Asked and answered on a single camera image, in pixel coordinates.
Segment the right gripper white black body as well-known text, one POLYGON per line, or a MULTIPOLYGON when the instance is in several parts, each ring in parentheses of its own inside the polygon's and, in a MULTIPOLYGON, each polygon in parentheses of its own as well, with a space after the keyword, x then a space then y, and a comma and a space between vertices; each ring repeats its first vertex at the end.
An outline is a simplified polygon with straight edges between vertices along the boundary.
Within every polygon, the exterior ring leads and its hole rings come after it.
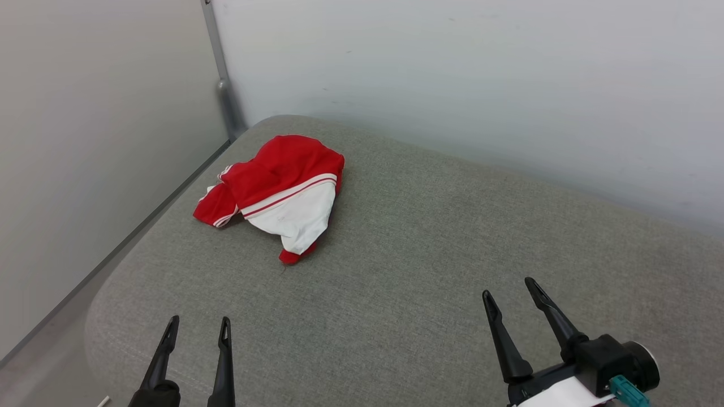
POLYGON ((559 364, 510 384, 509 406, 606 406, 614 396, 597 397, 576 378, 574 364, 559 364))

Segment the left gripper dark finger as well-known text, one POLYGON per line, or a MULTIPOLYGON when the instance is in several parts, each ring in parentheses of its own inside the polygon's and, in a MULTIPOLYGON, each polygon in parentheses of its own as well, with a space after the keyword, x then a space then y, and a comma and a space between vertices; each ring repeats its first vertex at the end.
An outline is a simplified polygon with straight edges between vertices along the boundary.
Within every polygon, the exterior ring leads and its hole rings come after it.
POLYGON ((166 371, 170 360, 170 354, 173 352, 176 338, 178 337, 179 316, 171 317, 161 335, 160 343, 153 353, 152 360, 141 382, 140 389, 143 391, 152 391, 161 382, 166 380, 166 371))
POLYGON ((228 317, 222 318, 219 333, 219 361, 212 394, 208 398, 208 407, 235 406, 235 384, 232 356, 232 332, 228 317))

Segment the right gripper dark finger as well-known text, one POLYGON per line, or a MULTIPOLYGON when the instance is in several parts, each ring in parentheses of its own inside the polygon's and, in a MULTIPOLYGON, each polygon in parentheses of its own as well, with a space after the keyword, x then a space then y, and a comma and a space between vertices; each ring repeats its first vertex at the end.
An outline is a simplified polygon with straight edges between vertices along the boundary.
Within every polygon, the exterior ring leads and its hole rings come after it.
POLYGON ((564 312, 554 303, 553 299, 546 294, 540 284, 531 276, 525 278, 525 286, 532 296, 533 303, 540 309, 548 320, 554 336, 561 348, 561 359, 563 362, 576 361, 576 348, 579 344, 589 340, 589 337, 578 330, 564 312))
POLYGON ((518 384, 528 381, 533 376, 532 366, 520 355, 503 324, 502 313, 488 289, 482 292, 482 301, 504 383, 518 384))

